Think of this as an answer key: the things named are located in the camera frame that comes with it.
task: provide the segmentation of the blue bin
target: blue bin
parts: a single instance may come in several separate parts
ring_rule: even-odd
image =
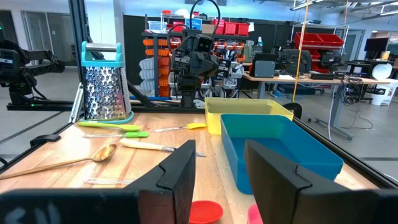
[[[330,180],[334,180],[343,167],[340,157],[285,116],[222,114],[221,138],[236,186],[244,194],[252,194],[244,163],[247,139]]]

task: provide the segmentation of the cable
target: cable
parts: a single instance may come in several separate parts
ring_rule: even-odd
[[[193,3],[193,6],[192,6],[192,8],[191,8],[191,13],[189,14],[189,27],[190,27],[190,29],[192,29],[192,14],[193,14],[193,9],[195,8],[195,6],[196,6],[196,5],[198,4],[198,2],[200,2],[200,1],[204,1],[204,0],[197,0],[197,1],[195,1],[195,3]],[[213,33],[211,34],[211,37],[213,37],[214,34],[216,33],[217,28],[218,28],[218,24],[220,24],[221,13],[220,13],[220,9],[219,9],[217,3],[214,2],[214,0],[209,0],[209,1],[211,1],[211,2],[216,6],[217,12],[218,12],[217,25],[216,25],[216,27],[215,27]]]
[[[330,112],[329,112],[329,122],[328,122],[328,133],[329,133],[329,140],[331,140],[330,136],[330,121],[331,121],[331,110],[333,109],[333,102],[335,100],[335,91],[336,91],[337,85],[335,85],[333,92],[331,93],[331,104],[330,104]]]
[[[304,40],[305,25],[307,23],[308,5],[309,4],[308,4],[308,0],[307,0],[307,5],[305,6],[304,22],[303,22],[303,27],[302,27],[302,31],[301,31],[300,45],[298,48],[299,52],[298,52],[298,60],[297,60],[297,71],[296,71],[296,79],[294,81],[294,91],[293,91],[292,103],[294,103],[294,100],[296,97],[297,80],[299,79],[299,73],[300,73],[301,49],[302,49],[303,40]]]

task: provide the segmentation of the wooden spoon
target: wooden spoon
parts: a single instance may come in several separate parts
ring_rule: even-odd
[[[101,162],[101,161],[104,161],[104,160],[110,158],[114,154],[115,151],[116,151],[116,145],[110,144],[110,145],[107,145],[104,148],[100,149],[97,153],[95,153],[91,157],[76,159],[73,161],[60,162],[60,163],[52,164],[52,165],[48,165],[48,166],[36,167],[36,168],[30,169],[30,170],[16,172],[15,174],[0,175],[0,180],[11,178],[11,177],[17,177],[17,176],[21,176],[21,175],[26,175],[26,174],[33,174],[36,172],[45,171],[45,170],[53,169],[56,167],[61,167],[61,166],[73,164],[76,162],[86,161],[86,160]]]

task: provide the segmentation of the desk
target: desk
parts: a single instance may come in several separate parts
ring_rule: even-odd
[[[152,130],[204,122],[206,119],[203,114],[136,113],[131,123],[139,125],[145,130]],[[79,127],[75,124],[60,134],[61,140],[44,144],[10,167],[5,174],[90,156],[104,145],[118,143],[119,138],[85,139],[82,138],[84,134],[116,134],[118,132],[113,129]],[[189,139],[195,139],[197,151],[207,155],[206,158],[197,157],[196,160],[197,172],[193,200],[218,202],[224,210],[220,223],[246,223],[248,208],[255,203],[254,197],[242,194],[237,190],[222,147],[221,136],[212,136],[207,129],[181,129],[164,133],[150,133],[148,138],[141,139],[141,141],[179,147]],[[72,166],[0,180],[0,193],[22,188],[124,187],[125,185],[121,184],[85,184],[84,181],[92,176],[136,179],[151,170],[167,155],[168,152],[132,149],[118,145],[115,155],[104,163],[81,162]],[[335,181],[353,190],[377,188],[346,164]]]
[[[294,83],[295,80],[293,79],[287,79],[287,78],[281,78],[281,77],[274,77],[274,78],[256,78],[250,76],[248,73],[245,73],[243,75],[244,78],[250,80],[250,81],[257,81],[260,82],[259,88],[257,90],[257,98],[259,99],[264,99],[265,98],[265,89],[266,89],[266,83]],[[363,84],[389,84],[389,82],[386,81],[379,81],[379,80],[372,80],[368,78],[361,78],[363,81]],[[301,84],[326,84],[326,85],[338,85],[338,89],[336,92],[343,91],[342,88],[343,86],[341,85],[341,80],[334,79],[334,80],[312,80],[311,78],[303,78],[303,79],[298,79],[297,83]],[[339,99],[335,99],[333,101],[333,108],[331,111],[331,120],[330,120],[330,129],[338,134],[341,134],[347,139],[352,140],[353,135],[347,133],[346,131],[343,131],[339,128],[338,126],[338,121],[340,119],[340,114],[341,114],[341,109],[343,107],[343,103]],[[328,122],[322,121],[318,118],[315,118],[315,122],[322,124],[324,126],[328,126]]]

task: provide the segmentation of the floor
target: floor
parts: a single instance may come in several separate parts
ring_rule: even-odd
[[[76,69],[67,68],[63,73],[48,73],[38,76],[37,83],[37,88],[47,98],[73,101],[78,86],[78,75]],[[256,96],[256,92],[249,92],[249,94]],[[290,102],[284,97],[273,98],[266,95],[266,98],[276,100],[280,104]],[[7,160],[28,149],[31,139],[42,134],[52,133],[68,122],[69,112],[7,111],[6,105],[9,102],[8,89],[0,88],[0,122],[3,127],[7,127],[0,129],[0,154],[8,155],[6,156]],[[331,103],[330,91],[327,90],[322,95],[306,96],[296,102],[303,107],[302,119],[307,120],[308,117],[316,116],[328,121]],[[356,107],[357,104],[344,106],[340,126],[352,125]],[[370,120],[373,127],[359,129],[370,128],[371,123],[357,116],[353,128],[347,130],[354,134],[353,140],[350,141],[331,133],[332,141],[386,175],[398,179],[397,114],[398,103],[391,103],[390,106],[361,103],[359,115]],[[324,136],[328,136],[327,128],[315,122],[308,125]]]

